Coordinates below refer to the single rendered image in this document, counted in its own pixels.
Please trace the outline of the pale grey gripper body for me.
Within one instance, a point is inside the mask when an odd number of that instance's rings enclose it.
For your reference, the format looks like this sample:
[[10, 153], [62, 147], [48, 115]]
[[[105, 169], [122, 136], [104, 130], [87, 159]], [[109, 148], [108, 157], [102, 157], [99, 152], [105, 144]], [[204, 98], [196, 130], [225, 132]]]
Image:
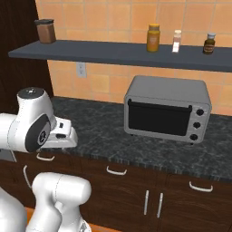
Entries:
[[59, 129], [51, 131], [46, 143], [42, 146], [42, 148], [74, 148], [77, 146], [77, 143], [78, 137], [74, 128], [70, 128], [70, 130]]

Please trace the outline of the dark wood drawer front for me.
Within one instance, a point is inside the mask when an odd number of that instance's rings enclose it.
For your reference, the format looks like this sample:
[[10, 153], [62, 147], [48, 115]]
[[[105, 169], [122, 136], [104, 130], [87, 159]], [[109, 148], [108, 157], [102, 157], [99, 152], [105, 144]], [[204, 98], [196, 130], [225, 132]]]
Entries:
[[[109, 166], [111, 170], [115, 171], [127, 170], [127, 173], [124, 176], [112, 175], [106, 171], [107, 166]], [[152, 187], [157, 187], [160, 185], [160, 174], [153, 169], [133, 167], [129, 165], [109, 162], [106, 160], [82, 159], [82, 172], [84, 174], [128, 181], [132, 184], [148, 185]]]
[[[37, 153], [41, 157], [51, 158], [55, 156], [53, 161], [42, 161], [36, 158]], [[23, 168], [27, 165], [27, 177], [30, 182], [33, 182], [35, 176], [40, 172], [55, 172], [67, 175], [76, 175], [81, 173], [80, 162], [77, 162], [77, 169], [74, 169], [70, 155], [51, 153], [49, 151], [23, 153], [16, 152], [16, 159]]]
[[[214, 189], [210, 193], [196, 191], [189, 187], [189, 181], [197, 187], [209, 189], [212, 185]], [[200, 196], [202, 198], [214, 198], [232, 202], [232, 184], [230, 183], [194, 178], [191, 176], [168, 174], [165, 180], [165, 187], [167, 189]]]

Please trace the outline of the dark wood cupboard door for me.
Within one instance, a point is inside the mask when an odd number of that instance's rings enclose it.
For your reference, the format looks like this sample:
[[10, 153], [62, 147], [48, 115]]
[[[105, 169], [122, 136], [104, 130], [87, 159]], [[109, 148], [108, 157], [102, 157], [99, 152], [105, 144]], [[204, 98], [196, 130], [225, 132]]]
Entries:
[[94, 225], [121, 232], [149, 232], [149, 202], [143, 215], [145, 193], [148, 187], [113, 179], [90, 179], [92, 194], [80, 206], [83, 218]]
[[35, 207], [34, 193], [25, 182], [23, 168], [19, 162], [0, 160], [0, 187], [24, 206]]
[[164, 192], [157, 232], [232, 232], [232, 203]]

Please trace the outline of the tall dark wood cabinet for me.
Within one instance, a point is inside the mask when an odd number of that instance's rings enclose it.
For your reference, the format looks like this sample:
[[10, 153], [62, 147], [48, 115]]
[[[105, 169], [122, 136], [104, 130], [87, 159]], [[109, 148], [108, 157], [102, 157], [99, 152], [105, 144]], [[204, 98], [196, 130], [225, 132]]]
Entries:
[[37, 18], [35, 0], [0, 0], [0, 112], [16, 114], [16, 94], [26, 87], [43, 88], [53, 97], [47, 61], [8, 56], [38, 40]]

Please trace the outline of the black toaster oven door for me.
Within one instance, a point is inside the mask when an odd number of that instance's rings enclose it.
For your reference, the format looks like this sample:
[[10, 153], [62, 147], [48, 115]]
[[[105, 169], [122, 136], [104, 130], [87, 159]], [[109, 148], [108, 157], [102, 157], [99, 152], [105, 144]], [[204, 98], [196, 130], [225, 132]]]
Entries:
[[191, 112], [129, 106], [129, 128], [169, 135], [187, 134]]

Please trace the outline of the brown jar with black lid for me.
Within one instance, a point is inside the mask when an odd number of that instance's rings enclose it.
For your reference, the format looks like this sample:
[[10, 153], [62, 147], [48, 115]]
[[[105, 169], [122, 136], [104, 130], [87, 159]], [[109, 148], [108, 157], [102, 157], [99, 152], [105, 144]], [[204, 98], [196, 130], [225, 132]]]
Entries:
[[35, 20], [34, 23], [42, 44], [52, 44], [56, 41], [53, 19]]

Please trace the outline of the grey toaster oven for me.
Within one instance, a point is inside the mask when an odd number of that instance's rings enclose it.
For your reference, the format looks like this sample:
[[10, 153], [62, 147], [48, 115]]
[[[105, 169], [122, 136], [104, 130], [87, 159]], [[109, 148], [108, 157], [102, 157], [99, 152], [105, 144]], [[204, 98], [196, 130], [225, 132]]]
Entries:
[[[179, 107], [188, 107], [191, 105], [192, 112], [188, 122], [187, 134], [185, 136], [178, 136], [130, 129], [128, 99], [131, 99], [133, 102]], [[204, 111], [202, 116], [196, 114], [198, 109]], [[131, 135], [200, 143], [204, 139], [211, 109], [212, 106], [207, 85], [201, 80], [137, 75], [133, 78], [124, 97], [124, 130]], [[200, 128], [194, 128], [194, 122], [200, 122]], [[191, 140], [191, 134], [197, 134], [198, 139], [195, 141]]]

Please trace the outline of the yellow spice bottle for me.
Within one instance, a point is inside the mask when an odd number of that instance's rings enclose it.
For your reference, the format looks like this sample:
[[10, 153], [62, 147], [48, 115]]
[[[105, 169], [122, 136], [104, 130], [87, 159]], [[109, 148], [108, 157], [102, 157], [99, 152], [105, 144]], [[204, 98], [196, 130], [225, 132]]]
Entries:
[[147, 32], [147, 51], [157, 52], [160, 45], [160, 25], [150, 24]]

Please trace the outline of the white shaker bottle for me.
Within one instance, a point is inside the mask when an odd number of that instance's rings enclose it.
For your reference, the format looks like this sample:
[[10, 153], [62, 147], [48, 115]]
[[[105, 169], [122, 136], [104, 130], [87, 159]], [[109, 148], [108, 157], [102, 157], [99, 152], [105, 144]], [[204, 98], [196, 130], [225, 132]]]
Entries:
[[179, 51], [180, 42], [181, 42], [181, 31], [176, 30], [173, 36], [173, 45], [172, 45], [173, 53], [177, 53]]

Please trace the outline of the dark brown small bottle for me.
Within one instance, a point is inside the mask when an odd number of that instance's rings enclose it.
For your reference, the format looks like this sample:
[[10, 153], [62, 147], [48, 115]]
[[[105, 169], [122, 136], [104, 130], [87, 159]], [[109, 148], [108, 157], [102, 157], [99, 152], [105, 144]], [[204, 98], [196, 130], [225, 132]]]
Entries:
[[204, 42], [203, 53], [204, 54], [212, 54], [214, 52], [215, 47], [215, 33], [208, 33], [207, 40]]

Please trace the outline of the white wall socket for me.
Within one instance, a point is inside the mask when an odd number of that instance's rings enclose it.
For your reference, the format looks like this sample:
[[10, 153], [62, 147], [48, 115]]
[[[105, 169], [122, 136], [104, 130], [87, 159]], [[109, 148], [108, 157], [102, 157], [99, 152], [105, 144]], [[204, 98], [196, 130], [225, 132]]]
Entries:
[[77, 74], [80, 78], [86, 78], [87, 77], [87, 72], [86, 72], [86, 65], [85, 63], [82, 62], [77, 62], [76, 63], [76, 69], [77, 69]]

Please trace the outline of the dark grey wall shelf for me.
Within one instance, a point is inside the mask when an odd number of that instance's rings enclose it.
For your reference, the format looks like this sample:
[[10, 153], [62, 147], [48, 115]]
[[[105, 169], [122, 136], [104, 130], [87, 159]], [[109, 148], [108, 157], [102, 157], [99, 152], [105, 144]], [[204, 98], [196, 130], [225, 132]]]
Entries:
[[162, 44], [157, 52], [149, 53], [145, 43], [57, 40], [51, 44], [30, 43], [8, 56], [232, 73], [232, 48], [227, 47], [216, 47], [211, 55], [206, 55], [200, 46], [182, 45], [178, 53], [173, 53], [171, 45]]

